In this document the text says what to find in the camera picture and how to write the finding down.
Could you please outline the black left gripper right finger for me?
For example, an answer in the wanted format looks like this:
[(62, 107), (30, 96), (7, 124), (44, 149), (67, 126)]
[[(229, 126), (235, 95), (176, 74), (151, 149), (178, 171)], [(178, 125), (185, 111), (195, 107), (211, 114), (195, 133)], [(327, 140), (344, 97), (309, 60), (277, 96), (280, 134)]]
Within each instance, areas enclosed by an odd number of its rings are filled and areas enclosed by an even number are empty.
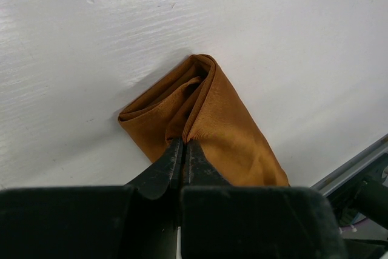
[(234, 187), (197, 141), (186, 147), (183, 258), (344, 258), (329, 201), (306, 187)]

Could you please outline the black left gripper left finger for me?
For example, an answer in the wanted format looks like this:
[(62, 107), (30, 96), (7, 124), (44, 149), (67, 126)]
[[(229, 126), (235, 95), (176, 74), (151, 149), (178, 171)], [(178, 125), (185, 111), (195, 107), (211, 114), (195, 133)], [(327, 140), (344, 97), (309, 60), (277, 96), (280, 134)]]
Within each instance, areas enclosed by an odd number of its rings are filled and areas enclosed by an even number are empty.
[(2, 258), (176, 258), (184, 144), (122, 186), (1, 192)]

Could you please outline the orange brown cloth napkin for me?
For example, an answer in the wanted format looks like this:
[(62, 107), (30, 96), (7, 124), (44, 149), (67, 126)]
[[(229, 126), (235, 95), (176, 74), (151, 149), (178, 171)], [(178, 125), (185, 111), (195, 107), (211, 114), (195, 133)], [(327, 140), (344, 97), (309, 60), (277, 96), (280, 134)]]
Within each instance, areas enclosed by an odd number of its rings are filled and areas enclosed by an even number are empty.
[(118, 122), (151, 162), (176, 138), (197, 141), (234, 186), (288, 186), (236, 90), (209, 55), (191, 55), (130, 103)]

